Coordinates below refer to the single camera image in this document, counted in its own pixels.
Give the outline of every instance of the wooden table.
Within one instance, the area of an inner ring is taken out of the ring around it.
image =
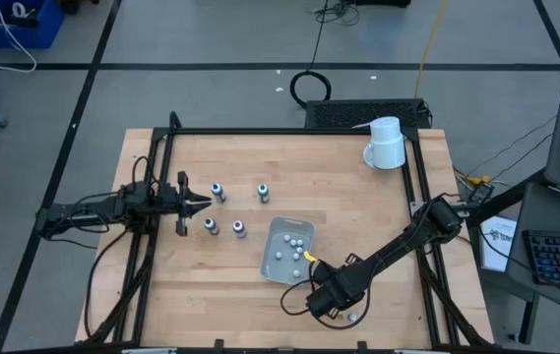
[[[130,182],[133,162],[148,152],[151,133],[127,131],[113,188]],[[366,166],[362,150],[368,140],[348,135],[175,136],[170,180],[175,182],[176,172],[185,170],[191,190],[207,196],[211,184],[219,182],[228,201],[189,220],[188,237],[175,234],[176,216],[161,219],[142,345],[211,347],[221,338],[227,347],[354,348],[358,340],[366,340],[370,348],[429,348],[415,253],[374,279],[369,315],[349,330],[324,328],[309,315],[286,315],[279,300],[286,285],[260,274],[269,224],[276,215],[313,222],[313,254],[334,266],[350,252],[369,256],[409,224],[402,172]],[[456,193],[444,132],[420,131],[420,140],[433,196]],[[411,150],[408,156],[420,200]],[[138,179],[144,175],[140,170]],[[270,188],[267,205],[258,202],[260,183]],[[217,237],[204,229],[205,217],[218,222]],[[245,239],[237,239],[230,229],[236,219],[248,226]],[[112,227],[101,237],[99,249],[120,231]],[[95,272],[91,327],[119,297],[130,241],[128,236],[109,250]],[[493,341],[470,246],[453,240],[443,246],[443,254],[453,300],[478,332]],[[295,290],[286,298],[287,306],[302,309],[308,292]],[[447,341],[441,304],[434,299],[441,340]],[[364,301],[333,323],[347,324],[348,313],[360,315],[363,307]],[[125,338],[130,337],[134,314],[132,304]],[[80,325],[77,339],[84,337]]]

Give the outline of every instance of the white paper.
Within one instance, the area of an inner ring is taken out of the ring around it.
[[[517,222],[500,216],[494,216],[480,224],[480,230],[487,241],[501,253],[509,256],[514,241]],[[504,272],[507,259],[492,250],[485,240],[481,243],[481,267]]]

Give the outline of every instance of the black metal frame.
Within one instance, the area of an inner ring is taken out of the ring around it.
[[[148,166],[156,165],[155,162],[156,162],[157,148],[159,142],[165,137],[165,147],[164,147],[164,153],[163,153],[160,176],[159,176],[159,180],[161,181],[167,180],[167,173],[170,167],[170,158],[172,154],[175,135],[369,135],[369,131],[354,130],[354,129],[316,129],[316,128],[223,128],[223,129],[181,128],[180,124],[177,121],[175,127],[153,129],[153,134],[151,137],[151,147],[149,149],[149,156],[148,156],[149,158]],[[413,148],[413,155],[415,157],[421,195],[425,201],[428,201],[430,200],[430,191],[428,189],[428,179],[426,176],[426,170],[425,170],[423,157],[421,153],[421,146],[419,144],[419,140],[415,139],[414,137],[410,138],[410,141]],[[145,181],[150,181],[151,172],[152,171],[147,169],[144,176]],[[408,204],[410,205],[411,202],[415,201],[415,195],[414,195],[414,190],[413,190],[413,185],[412,185],[412,180],[410,175],[410,169],[408,166],[408,160],[406,160],[406,163],[402,167],[402,174],[404,179],[404,189],[405,189],[406,199]],[[148,260],[150,260],[151,262],[150,267],[153,266],[152,259],[156,251],[156,238],[158,233],[159,220],[160,217],[155,216],[155,218],[152,220],[152,224],[154,227],[152,227],[150,232],[148,233],[149,243],[148,243],[145,257],[148,258]],[[125,271],[122,292],[128,290],[132,285],[131,283],[132,283],[132,279],[134,278],[135,268],[138,261],[137,258],[139,256],[139,249],[140,249],[139,246],[140,246],[140,240],[142,236],[143,235],[137,231],[133,234],[133,240],[131,242],[131,246],[129,250],[129,258],[127,261],[127,268]],[[438,245],[433,245],[433,247],[435,250],[433,251],[433,255],[434,255],[433,257],[435,261],[434,265],[435,265],[436,273],[438,274],[438,278],[441,284],[444,286],[446,291],[448,291],[448,282],[446,277],[446,269],[443,262],[443,255]],[[417,254],[417,261],[418,261],[417,264],[418,266],[420,266],[421,264],[420,259],[425,258],[426,256],[423,250],[417,250],[416,254]],[[105,348],[106,351],[111,349],[113,350],[112,352],[116,352],[120,350],[121,346],[124,346],[126,348],[138,348],[142,339],[142,330],[143,330],[143,324],[146,315],[146,308],[148,306],[148,292],[150,288],[150,283],[151,283],[151,272],[149,271],[146,278],[143,279],[140,287],[137,312],[134,319],[134,326],[133,326],[132,337],[130,341],[122,341],[124,326],[126,324],[126,308],[123,308],[122,316],[117,321],[113,329],[112,343],[104,344],[104,346],[102,343],[82,343],[81,345],[78,346],[46,348],[45,351],[58,352],[58,353],[66,353],[66,352],[88,353],[88,352],[105,352]],[[433,303],[432,291],[424,279],[421,280],[421,287],[422,287],[422,296],[423,296],[425,313],[426,313],[426,322],[427,322],[431,345],[433,347],[444,345],[444,343],[441,342],[439,337],[439,327],[437,325],[437,320],[436,320],[437,317],[436,317],[435,307]],[[449,335],[450,345],[459,346],[460,343],[459,343],[458,332],[455,323],[451,319],[450,314],[446,312],[445,312],[445,318],[448,325],[448,335]],[[8,332],[8,327],[6,326],[6,332],[0,334],[4,335],[5,337],[7,332]],[[219,345],[220,343],[222,342],[221,340],[218,339],[217,345]],[[216,350],[216,348],[214,349],[178,348],[177,349],[178,352],[187,351],[187,350],[198,353],[198,352],[213,351]],[[221,352],[227,352],[232,350],[235,350],[237,352],[240,349],[223,348]],[[242,350],[246,350],[247,352],[274,351],[272,349],[242,349]],[[367,350],[368,352],[374,352],[371,349],[370,350],[366,349],[366,343],[364,345],[364,350]],[[319,350],[315,349],[315,350],[308,350],[308,351],[317,352]],[[348,350],[338,350],[338,349],[332,349],[332,350],[326,349],[325,351],[326,352],[333,351],[339,353],[344,353],[344,352],[355,353],[355,350],[348,351]]]

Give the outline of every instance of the small bottle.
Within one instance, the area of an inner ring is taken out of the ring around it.
[[[204,225],[205,228],[208,229],[208,231],[210,231],[210,233],[214,236],[218,235],[218,233],[220,232],[217,223],[210,217],[205,219]]]
[[[240,220],[233,221],[233,232],[236,233],[238,238],[247,236],[247,229],[244,227],[244,223]]]
[[[212,194],[217,198],[217,202],[219,203],[224,203],[224,201],[227,200],[227,196],[224,194],[222,186],[218,183],[214,183],[212,185]]]
[[[269,187],[265,184],[258,186],[258,195],[260,196],[260,202],[262,202],[262,204],[268,203],[271,198],[269,197]]]

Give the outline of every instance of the white cup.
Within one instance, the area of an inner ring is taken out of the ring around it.
[[[362,152],[365,163],[378,169],[394,169],[405,163],[400,119],[382,117],[369,124],[371,141]]]

